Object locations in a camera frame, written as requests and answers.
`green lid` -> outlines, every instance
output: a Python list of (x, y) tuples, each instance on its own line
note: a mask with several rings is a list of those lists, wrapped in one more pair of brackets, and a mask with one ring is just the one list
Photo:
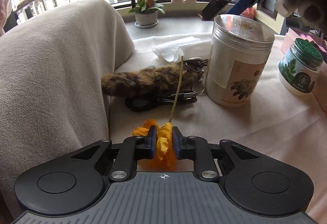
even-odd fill
[(311, 43), (301, 38), (297, 38), (294, 41), (295, 45), (302, 51), (302, 55), (308, 60), (316, 60), (317, 62), (323, 62), (323, 55), (318, 51)]

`pink plush toy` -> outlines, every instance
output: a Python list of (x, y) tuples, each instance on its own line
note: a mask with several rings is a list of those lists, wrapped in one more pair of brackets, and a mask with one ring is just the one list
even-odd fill
[(4, 34), (3, 27), (12, 11), (11, 0), (0, 0), (0, 37)]

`black label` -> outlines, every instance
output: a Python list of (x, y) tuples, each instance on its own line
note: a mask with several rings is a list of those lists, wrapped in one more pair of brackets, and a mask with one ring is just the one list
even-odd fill
[(311, 82), (311, 78), (307, 73), (299, 72), (295, 75), (291, 82), (292, 87), (303, 93), (310, 93), (313, 89), (315, 82)]

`flower pot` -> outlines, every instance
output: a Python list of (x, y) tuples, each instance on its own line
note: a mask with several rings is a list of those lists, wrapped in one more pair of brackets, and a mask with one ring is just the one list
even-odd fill
[(158, 23), (158, 12), (154, 12), (151, 14), (138, 14), (135, 13), (135, 25), (137, 27), (153, 27)]

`plastic jar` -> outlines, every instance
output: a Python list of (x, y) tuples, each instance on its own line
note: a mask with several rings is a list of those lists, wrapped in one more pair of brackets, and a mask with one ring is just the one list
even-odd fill
[(247, 103), (274, 40), (274, 31), (264, 24), (242, 16), (216, 16), (206, 79), (208, 96), (229, 107)]
[(324, 59), (308, 41), (295, 39), (279, 63), (279, 78), (295, 95), (304, 95), (313, 90)]

